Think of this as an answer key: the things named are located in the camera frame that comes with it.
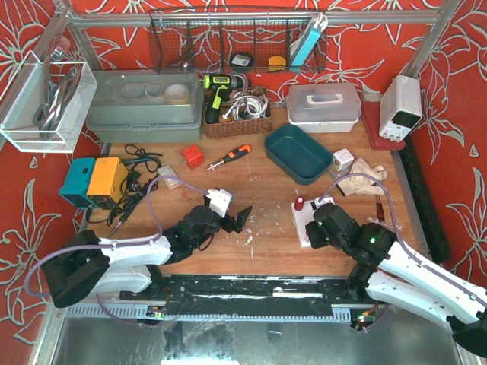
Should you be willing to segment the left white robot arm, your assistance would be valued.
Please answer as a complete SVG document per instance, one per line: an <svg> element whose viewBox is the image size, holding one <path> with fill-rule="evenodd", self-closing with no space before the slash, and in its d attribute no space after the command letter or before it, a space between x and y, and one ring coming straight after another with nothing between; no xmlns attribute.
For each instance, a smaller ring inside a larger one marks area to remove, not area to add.
<svg viewBox="0 0 487 365"><path fill-rule="evenodd" d="M83 231L41 264L54 306L73 306L91 294L141 293L154 280L151 265L170 265L195 250L205 250L220 230L241 233L252 209L222 217L198 205L160 236L137 239L111 240L97 237L92 230Z"/></svg>

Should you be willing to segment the orange black screwdriver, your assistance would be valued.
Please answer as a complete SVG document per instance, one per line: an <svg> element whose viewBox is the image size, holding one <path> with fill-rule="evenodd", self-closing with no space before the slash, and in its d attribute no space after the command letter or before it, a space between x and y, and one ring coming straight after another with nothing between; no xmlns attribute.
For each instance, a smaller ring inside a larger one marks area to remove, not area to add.
<svg viewBox="0 0 487 365"><path fill-rule="evenodd" d="M251 152L251 146L248 144L242 145L238 148L235 148L234 150L228 152L226 155L224 155L221 159L215 161L214 163L211 163L205 170L210 171L210 170L215 170L217 167L234 162L236 160L241 159L242 157L245 157Z"/></svg>

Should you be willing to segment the red spring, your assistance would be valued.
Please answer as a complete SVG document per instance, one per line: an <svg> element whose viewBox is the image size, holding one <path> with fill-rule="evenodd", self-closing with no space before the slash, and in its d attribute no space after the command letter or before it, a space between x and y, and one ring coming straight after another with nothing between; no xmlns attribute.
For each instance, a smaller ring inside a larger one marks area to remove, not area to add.
<svg viewBox="0 0 487 365"><path fill-rule="evenodd" d="M304 207L305 200L302 196L298 196L294 202L294 210L301 211Z"/></svg>

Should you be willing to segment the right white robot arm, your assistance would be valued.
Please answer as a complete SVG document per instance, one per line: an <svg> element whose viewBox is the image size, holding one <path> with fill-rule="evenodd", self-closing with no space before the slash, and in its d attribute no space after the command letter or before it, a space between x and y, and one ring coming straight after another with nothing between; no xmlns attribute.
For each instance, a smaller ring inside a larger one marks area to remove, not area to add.
<svg viewBox="0 0 487 365"><path fill-rule="evenodd" d="M332 246L356 261L345 281L356 301L369 297L442 327L465 350L486 356L486 289L416 252L381 224L358 224L338 205L320 206L306 227L313 248Z"/></svg>

